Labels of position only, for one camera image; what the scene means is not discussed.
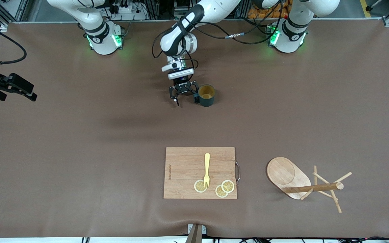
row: cutting board handle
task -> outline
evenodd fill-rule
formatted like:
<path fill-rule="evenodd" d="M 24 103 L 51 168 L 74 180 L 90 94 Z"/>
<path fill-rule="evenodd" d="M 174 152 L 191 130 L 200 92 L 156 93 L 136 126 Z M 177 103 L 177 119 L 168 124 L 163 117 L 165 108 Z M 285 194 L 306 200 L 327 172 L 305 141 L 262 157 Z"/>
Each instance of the cutting board handle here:
<path fill-rule="evenodd" d="M 235 178 L 236 179 L 236 184 L 238 185 L 239 179 L 241 178 L 241 168 L 239 167 L 238 162 L 235 160 Z"/>

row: wooden stand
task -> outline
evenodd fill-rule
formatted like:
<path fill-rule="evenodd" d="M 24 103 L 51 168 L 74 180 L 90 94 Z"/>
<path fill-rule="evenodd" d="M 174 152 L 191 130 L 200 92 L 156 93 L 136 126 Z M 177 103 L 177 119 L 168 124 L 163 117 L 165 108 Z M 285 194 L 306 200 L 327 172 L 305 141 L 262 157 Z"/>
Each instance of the wooden stand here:
<path fill-rule="evenodd" d="M 321 194 L 332 198 L 338 212 L 341 213 L 341 208 L 338 204 L 338 199 L 335 196 L 334 190 L 342 190 L 344 185 L 341 181 L 352 175 L 352 173 L 347 173 L 333 183 L 329 183 L 318 175 L 316 166 L 313 175 L 315 176 L 315 185 L 312 186 L 309 177 L 292 163 L 292 161 L 284 157 L 273 158 L 267 165 L 267 176 L 269 180 L 289 197 L 303 200 L 312 192 L 320 192 Z M 318 179 L 323 181 L 324 184 L 318 185 Z"/>

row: fork handle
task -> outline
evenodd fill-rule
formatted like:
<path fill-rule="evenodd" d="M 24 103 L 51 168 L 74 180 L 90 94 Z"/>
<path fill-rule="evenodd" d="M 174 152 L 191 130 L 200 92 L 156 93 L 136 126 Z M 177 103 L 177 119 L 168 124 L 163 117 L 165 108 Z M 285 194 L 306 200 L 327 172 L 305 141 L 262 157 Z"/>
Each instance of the fork handle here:
<path fill-rule="evenodd" d="M 208 175 L 208 171 L 210 170 L 210 154 L 205 154 L 205 175 Z"/>

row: lemon slice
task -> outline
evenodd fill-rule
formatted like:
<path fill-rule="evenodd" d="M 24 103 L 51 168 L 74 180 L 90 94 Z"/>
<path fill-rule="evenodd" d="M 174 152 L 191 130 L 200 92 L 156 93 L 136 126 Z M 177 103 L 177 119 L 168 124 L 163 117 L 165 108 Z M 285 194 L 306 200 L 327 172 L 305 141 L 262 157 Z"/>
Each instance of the lemon slice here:
<path fill-rule="evenodd" d="M 207 189 L 205 188 L 204 186 L 204 180 L 197 180 L 195 183 L 194 183 L 194 189 L 196 192 L 199 192 L 199 193 L 202 193 L 202 192 L 205 192 Z"/>
<path fill-rule="evenodd" d="M 235 189 L 235 185 L 231 180 L 225 180 L 222 182 L 221 188 L 225 193 L 231 193 Z"/>
<path fill-rule="evenodd" d="M 221 189 L 221 185 L 218 185 L 218 186 L 216 187 L 216 195 L 217 195 L 217 197 L 223 198 L 223 197 L 227 197 L 228 193 L 224 192 L 224 191 Z"/>

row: table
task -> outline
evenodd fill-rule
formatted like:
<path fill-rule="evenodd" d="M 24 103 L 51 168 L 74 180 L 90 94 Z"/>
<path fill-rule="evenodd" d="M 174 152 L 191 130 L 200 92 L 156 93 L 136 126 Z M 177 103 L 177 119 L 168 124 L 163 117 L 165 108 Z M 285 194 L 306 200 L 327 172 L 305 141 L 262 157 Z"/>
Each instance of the table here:
<path fill-rule="evenodd" d="M 76 24 L 10 24 L 28 56 L 0 72 L 33 83 L 38 99 L 0 102 L 0 237 L 179 235 L 188 223 L 214 237 L 389 237 L 381 20 L 313 21 L 292 54 L 195 31 L 193 79 L 217 89 L 209 108 L 168 97 L 165 56 L 154 59 L 151 43 L 170 25 L 133 23 L 122 51 L 99 56 Z M 0 60 L 21 54 L 0 37 Z M 234 146 L 238 199 L 163 199 L 167 146 Z M 278 156 L 331 181 L 352 171 L 336 193 L 343 213 L 319 193 L 293 200 L 270 183 L 265 167 Z"/>

